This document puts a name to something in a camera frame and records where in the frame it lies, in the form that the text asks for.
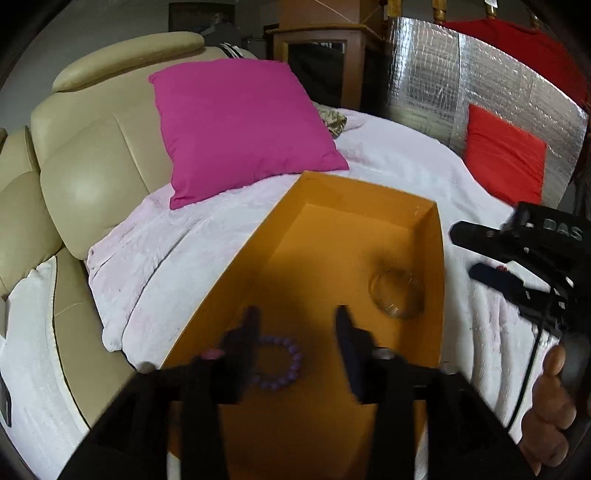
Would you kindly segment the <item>person's right hand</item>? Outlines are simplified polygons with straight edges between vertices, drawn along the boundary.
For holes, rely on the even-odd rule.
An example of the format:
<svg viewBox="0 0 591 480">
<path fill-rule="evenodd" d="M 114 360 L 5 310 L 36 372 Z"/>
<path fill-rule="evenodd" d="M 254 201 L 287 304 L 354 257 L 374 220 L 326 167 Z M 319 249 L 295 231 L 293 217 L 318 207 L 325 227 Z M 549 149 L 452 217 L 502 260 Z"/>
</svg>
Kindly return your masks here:
<svg viewBox="0 0 591 480">
<path fill-rule="evenodd" d="M 565 362 L 566 350 L 562 345 L 547 352 L 542 374 L 532 389 L 532 407 L 522 419 L 518 446 L 535 475 L 543 466 L 560 465 L 569 451 L 563 431 L 573 424 L 576 407 L 559 378 Z"/>
</svg>

